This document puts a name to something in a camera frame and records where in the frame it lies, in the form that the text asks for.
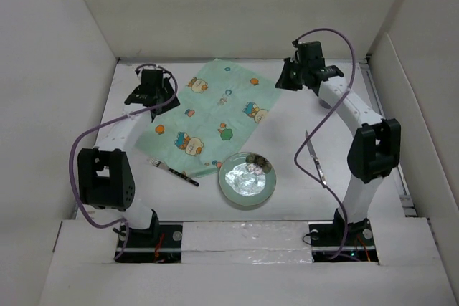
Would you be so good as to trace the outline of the green cartoon print cloth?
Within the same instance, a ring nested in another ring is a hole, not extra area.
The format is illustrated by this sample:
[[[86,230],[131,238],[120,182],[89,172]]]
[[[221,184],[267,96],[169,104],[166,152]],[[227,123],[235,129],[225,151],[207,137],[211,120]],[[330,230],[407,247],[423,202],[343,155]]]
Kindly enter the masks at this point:
[[[215,59],[183,84],[179,106],[156,117],[136,147],[189,177],[215,173],[241,149],[279,97],[272,80]]]

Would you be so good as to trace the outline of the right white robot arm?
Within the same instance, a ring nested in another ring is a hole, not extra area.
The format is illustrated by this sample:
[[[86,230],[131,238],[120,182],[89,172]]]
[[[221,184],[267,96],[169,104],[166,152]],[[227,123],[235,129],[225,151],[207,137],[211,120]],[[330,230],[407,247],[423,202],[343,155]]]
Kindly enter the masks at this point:
[[[331,227],[333,239],[348,244],[358,234],[356,225],[368,219],[369,206],[382,181],[399,165],[401,125],[373,111],[351,89],[337,66],[326,65],[320,42],[295,40],[293,47],[295,55],[284,59],[275,86],[312,90],[335,110],[353,135],[347,155],[351,178],[343,205],[336,210],[342,220]]]

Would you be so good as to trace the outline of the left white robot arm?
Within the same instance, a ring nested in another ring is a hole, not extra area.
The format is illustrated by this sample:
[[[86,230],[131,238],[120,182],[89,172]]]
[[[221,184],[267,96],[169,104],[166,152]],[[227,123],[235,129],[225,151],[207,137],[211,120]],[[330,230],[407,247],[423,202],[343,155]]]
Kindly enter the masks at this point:
[[[137,67],[136,75],[140,83],[124,100],[122,115],[96,128],[108,126],[108,134],[93,148],[72,153],[77,175],[71,177],[71,184],[82,212],[86,205],[114,211],[149,247],[159,240],[160,229],[153,224],[153,210],[136,196],[128,157],[154,118],[179,105],[178,84],[170,71],[155,64]]]

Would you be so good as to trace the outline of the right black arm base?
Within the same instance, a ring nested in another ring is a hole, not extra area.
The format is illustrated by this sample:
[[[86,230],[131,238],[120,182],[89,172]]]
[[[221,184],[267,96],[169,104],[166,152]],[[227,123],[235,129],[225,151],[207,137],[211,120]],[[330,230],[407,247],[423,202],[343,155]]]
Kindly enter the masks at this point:
[[[302,241],[312,249],[314,263],[379,262],[370,220],[345,224],[338,209],[332,221],[309,222]]]

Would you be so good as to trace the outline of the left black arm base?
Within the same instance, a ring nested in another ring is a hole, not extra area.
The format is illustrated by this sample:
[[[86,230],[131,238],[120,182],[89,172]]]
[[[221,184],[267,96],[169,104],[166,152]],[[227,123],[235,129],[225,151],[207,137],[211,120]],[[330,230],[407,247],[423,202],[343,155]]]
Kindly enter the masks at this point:
[[[159,221],[153,215],[147,229],[129,229],[120,225],[113,231],[118,235],[114,260],[117,263],[178,264],[181,263],[183,223]]]

